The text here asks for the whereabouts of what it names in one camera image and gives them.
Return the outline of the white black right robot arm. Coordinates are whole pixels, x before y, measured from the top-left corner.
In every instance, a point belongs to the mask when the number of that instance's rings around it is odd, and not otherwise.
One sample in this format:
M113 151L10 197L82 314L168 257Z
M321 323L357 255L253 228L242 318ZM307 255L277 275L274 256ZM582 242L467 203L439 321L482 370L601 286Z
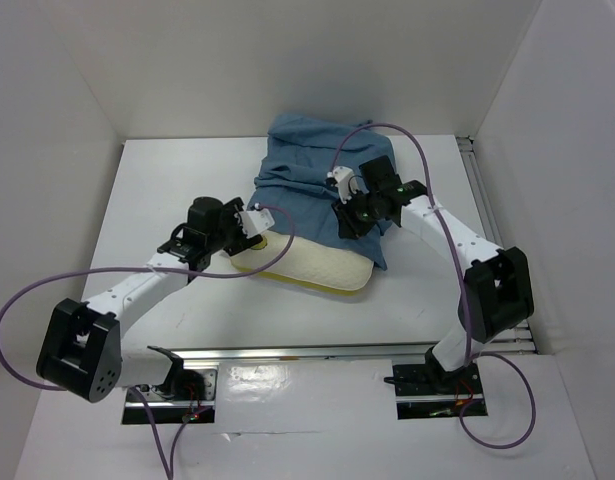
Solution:
M517 247L496 245L445 212L421 182L403 182L387 157L365 162L357 171L338 166L327 183L338 191L332 209L340 238L358 240L379 222L391 221L455 267L458 319L425 354L423 379L431 390L447 391L467 358L533 314L526 255Z

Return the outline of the blue pillowcase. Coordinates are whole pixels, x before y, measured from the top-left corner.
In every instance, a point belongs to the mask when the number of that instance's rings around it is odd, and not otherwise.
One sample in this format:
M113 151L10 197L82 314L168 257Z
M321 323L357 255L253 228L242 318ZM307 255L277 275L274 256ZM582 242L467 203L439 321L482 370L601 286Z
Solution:
M354 125L293 113L276 116L267 131L267 154L254 178L248 205L279 207L289 213L297 236L351 250L385 270L381 239L392 223L379 222L359 240L341 239L332 209L338 191L326 182L332 163L358 174L361 164L375 158L395 160L390 139L372 130L362 130L346 140L355 129Z

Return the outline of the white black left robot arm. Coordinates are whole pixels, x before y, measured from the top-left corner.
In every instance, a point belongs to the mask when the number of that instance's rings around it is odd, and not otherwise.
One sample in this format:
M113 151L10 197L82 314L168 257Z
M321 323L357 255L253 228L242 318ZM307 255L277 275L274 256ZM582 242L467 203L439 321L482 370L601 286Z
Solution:
M163 399L176 397L200 376L163 347L125 350L130 327L162 300L206 270L212 256L234 256L258 244L274 224L269 210L247 210L240 198L223 203L198 197L143 270L84 301L65 299L51 315L37 360L44 380L91 403L117 387L149 385Z

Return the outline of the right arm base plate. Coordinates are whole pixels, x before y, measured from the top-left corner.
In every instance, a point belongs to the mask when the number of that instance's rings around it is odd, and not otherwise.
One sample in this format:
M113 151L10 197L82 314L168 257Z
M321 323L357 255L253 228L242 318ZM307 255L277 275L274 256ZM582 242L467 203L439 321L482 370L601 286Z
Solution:
M399 420L487 416L480 372L471 364L443 384L434 384L423 364L396 364L383 381L394 387Z

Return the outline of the cream quilted pillow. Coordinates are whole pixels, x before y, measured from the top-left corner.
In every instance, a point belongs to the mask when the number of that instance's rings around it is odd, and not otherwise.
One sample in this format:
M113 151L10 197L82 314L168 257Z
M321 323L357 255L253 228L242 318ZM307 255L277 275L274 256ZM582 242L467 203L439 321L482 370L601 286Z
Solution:
M231 264L242 272L262 267L280 254L288 240L288 235L267 231L261 243L233 256ZM352 296L368 284L373 270L374 262L362 255L296 236L287 253L259 276L326 294Z

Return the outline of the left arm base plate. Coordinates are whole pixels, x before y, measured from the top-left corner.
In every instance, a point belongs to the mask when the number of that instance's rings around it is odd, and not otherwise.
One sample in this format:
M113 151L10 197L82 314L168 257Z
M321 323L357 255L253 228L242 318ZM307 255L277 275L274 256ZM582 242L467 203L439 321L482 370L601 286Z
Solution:
M143 384L138 392L148 403L157 425L210 424L215 420L218 368L202 365L186 370L172 386Z

